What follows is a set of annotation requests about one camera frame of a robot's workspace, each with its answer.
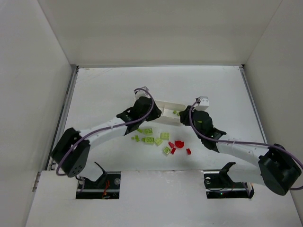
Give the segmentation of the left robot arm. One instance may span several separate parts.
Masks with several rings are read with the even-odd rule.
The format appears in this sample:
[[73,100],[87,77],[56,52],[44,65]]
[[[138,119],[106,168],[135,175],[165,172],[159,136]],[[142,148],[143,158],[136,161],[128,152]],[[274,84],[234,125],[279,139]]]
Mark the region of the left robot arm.
[[89,152],[102,143],[130,134],[143,122],[158,119],[161,114],[152,98],[142,96],[132,107],[106,123],[85,130],[68,128],[51,154],[57,164],[56,175],[100,181],[104,171],[96,163],[88,161]]

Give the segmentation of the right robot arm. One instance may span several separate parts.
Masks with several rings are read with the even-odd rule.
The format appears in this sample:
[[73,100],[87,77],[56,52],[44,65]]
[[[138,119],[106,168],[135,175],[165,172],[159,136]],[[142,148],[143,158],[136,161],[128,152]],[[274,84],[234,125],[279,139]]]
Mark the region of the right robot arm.
[[278,195],[285,195],[289,190],[301,190],[293,185],[301,176],[303,165],[291,153],[279,144],[264,144],[235,140],[224,131],[214,127],[212,118],[206,111],[188,106],[179,113],[180,122],[191,126],[202,144],[217,153],[228,154],[244,160],[255,167],[237,171],[233,169],[228,179],[266,186]]

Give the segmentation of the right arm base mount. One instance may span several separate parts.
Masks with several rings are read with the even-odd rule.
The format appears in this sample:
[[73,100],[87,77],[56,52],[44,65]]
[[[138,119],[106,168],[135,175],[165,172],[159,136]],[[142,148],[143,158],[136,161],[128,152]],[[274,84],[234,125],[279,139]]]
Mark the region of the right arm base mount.
[[251,199],[254,188],[248,182],[234,182],[228,173],[234,167],[235,162],[227,163],[221,169],[206,170],[204,174],[204,186],[208,199]]

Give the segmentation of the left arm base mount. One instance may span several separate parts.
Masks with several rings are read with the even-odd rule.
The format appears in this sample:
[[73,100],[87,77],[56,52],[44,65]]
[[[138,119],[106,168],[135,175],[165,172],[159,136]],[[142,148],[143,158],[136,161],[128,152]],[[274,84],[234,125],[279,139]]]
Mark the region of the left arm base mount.
[[76,179],[78,200],[119,199],[121,172],[106,171],[99,163],[94,162],[87,164]]

